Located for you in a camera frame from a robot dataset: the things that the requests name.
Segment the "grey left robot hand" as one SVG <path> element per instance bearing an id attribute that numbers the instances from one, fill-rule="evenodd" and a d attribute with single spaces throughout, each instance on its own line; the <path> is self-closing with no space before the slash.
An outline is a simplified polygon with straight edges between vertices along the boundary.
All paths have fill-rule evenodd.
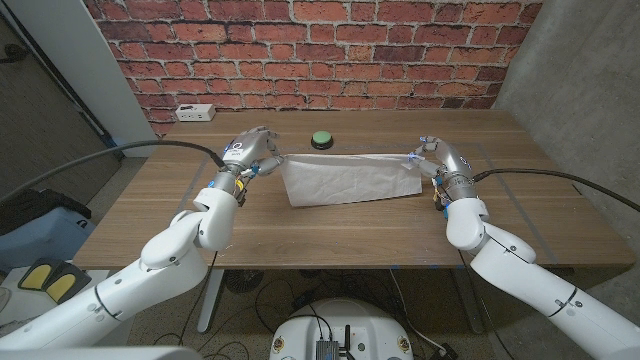
<path id="1" fill-rule="evenodd" d="M 275 144 L 278 137 L 266 126 L 244 131 L 227 145 L 222 160 L 233 174 L 267 176 L 285 162 Z"/>

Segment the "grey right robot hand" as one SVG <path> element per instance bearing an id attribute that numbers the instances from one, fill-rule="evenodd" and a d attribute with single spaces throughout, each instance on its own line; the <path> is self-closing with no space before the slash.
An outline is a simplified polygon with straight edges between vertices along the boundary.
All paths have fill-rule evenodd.
<path id="1" fill-rule="evenodd" d="M 408 155 L 410 167 L 427 177 L 440 177 L 444 183 L 457 176 L 472 181 L 470 164 L 452 145 L 433 136 L 422 136 L 420 141 L 421 145 Z"/>

